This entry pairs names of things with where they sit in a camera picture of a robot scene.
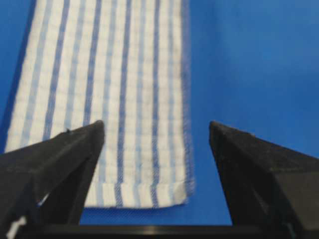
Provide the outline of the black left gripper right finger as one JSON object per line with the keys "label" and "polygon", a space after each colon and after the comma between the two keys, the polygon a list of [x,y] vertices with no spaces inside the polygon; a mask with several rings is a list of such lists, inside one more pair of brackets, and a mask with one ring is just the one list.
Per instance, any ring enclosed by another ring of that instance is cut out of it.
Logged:
{"label": "black left gripper right finger", "polygon": [[225,239],[316,239],[319,161],[212,121],[209,144],[232,220]]}

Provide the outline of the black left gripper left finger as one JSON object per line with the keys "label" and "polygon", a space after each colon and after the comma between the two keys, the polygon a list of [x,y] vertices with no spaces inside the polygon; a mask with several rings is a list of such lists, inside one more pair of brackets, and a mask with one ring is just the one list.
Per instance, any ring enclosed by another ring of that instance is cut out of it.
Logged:
{"label": "black left gripper left finger", "polygon": [[0,236],[73,239],[104,144],[101,120],[0,157]]}

